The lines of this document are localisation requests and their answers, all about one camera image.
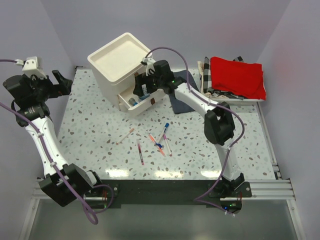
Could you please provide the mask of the cream drawer organizer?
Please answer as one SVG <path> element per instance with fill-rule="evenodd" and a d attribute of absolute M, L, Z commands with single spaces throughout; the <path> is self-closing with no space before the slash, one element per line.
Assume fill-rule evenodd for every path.
<path fill-rule="evenodd" d="M 109 102 L 121 112 L 135 117 L 165 97 L 158 89 L 144 100 L 133 93 L 135 74 L 142 74 L 146 67 L 141 60 L 150 49 L 131 33 L 126 32 L 87 56 L 99 89 Z M 132 106 L 129 99 L 138 104 Z"/>

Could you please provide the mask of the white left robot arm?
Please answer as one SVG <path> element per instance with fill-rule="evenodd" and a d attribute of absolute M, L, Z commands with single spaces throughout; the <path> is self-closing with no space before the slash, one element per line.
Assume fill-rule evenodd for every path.
<path fill-rule="evenodd" d="M 53 84 L 49 76 L 41 70 L 24 71 L 3 82 L 5 89 L 13 96 L 10 111 L 16 122 L 32 137 L 42 160 L 44 179 L 39 182 L 41 190 L 62 207 L 86 193 L 99 196 L 104 184 L 92 171 L 84 171 L 63 157 L 50 110 L 48 99 L 68 96 L 72 90 L 72 80 L 52 71 L 58 81 Z"/>

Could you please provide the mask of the blue grey glue stick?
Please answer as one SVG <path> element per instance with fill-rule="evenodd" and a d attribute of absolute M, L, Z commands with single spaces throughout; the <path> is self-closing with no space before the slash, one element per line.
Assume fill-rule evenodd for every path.
<path fill-rule="evenodd" d="M 138 104 L 138 102 L 134 99 L 134 98 L 130 98 L 128 100 L 129 104 L 132 105 L 132 106 L 136 106 Z"/>

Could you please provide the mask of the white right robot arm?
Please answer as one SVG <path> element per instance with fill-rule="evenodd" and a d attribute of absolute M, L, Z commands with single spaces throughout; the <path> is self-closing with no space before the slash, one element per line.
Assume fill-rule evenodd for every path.
<path fill-rule="evenodd" d="M 204 135 L 214 144 L 222 165 L 221 176 L 209 190 L 221 197 L 235 196 L 241 190 L 245 178 L 233 150 L 235 123 L 230 106 L 226 102 L 211 102 L 209 98 L 188 85 L 184 78 L 175 77 L 166 60 L 155 61 L 153 58 L 144 58 L 141 64 L 146 70 L 135 76 L 133 93 L 142 97 L 161 89 L 203 117 Z"/>

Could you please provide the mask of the blue patterned tape roll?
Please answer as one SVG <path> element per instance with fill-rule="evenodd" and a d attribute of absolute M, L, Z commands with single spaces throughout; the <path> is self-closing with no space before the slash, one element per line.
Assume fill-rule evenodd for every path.
<path fill-rule="evenodd" d="M 148 98 L 150 96 L 150 93 L 148 93 L 148 89 L 147 89 L 147 86 L 146 84 L 143 84 L 141 86 L 141 89 L 142 89 L 142 93 L 143 95 L 139 97 L 140 100 L 144 100 L 146 98 Z"/>

